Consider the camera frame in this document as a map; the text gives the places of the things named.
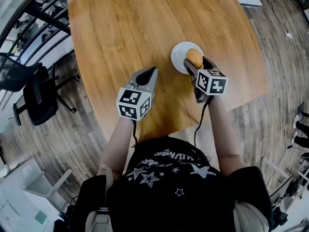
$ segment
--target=white cube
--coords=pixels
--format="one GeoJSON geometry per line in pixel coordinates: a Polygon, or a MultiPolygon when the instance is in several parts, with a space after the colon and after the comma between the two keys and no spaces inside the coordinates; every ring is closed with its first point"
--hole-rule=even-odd
{"type": "Polygon", "coordinates": [[[151,108],[150,92],[120,88],[117,97],[117,110],[120,117],[141,120],[151,108]]]}
{"type": "Polygon", "coordinates": [[[198,70],[196,87],[207,95],[224,95],[227,82],[221,71],[198,70]]]}

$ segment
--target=power plug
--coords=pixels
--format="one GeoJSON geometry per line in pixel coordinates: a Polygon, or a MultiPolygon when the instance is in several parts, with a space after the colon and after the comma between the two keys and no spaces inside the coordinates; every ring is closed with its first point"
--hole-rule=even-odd
{"type": "Polygon", "coordinates": [[[289,37],[290,39],[293,39],[292,35],[289,33],[289,31],[285,32],[286,36],[289,37]]]}

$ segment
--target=mesh chair back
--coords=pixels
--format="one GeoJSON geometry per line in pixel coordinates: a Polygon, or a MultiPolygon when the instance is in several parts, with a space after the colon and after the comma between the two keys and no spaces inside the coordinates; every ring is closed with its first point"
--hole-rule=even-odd
{"type": "Polygon", "coordinates": [[[6,53],[0,53],[0,89],[20,91],[42,64],[24,66],[6,53]]]}

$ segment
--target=forearm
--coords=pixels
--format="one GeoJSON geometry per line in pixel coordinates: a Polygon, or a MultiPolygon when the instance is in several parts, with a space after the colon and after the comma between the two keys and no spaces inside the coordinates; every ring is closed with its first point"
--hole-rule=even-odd
{"type": "Polygon", "coordinates": [[[215,96],[210,102],[209,114],[220,170],[229,175],[234,170],[245,167],[241,157],[240,140],[220,97],[215,96]]]}
{"type": "Polygon", "coordinates": [[[133,122],[120,117],[109,142],[103,149],[100,166],[109,167],[114,178],[119,178],[123,173],[132,132],[133,122]]]}

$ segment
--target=person's foot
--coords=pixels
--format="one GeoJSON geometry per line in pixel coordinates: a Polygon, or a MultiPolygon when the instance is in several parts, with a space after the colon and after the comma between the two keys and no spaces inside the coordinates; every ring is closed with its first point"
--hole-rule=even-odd
{"type": "Polygon", "coordinates": [[[296,129],[296,123],[298,122],[299,115],[296,115],[294,118],[293,129],[296,129]]]}
{"type": "Polygon", "coordinates": [[[298,131],[295,131],[294,136],[291,140],[291,144],[295,143],[295,137],[298,135],[298,131]]]}

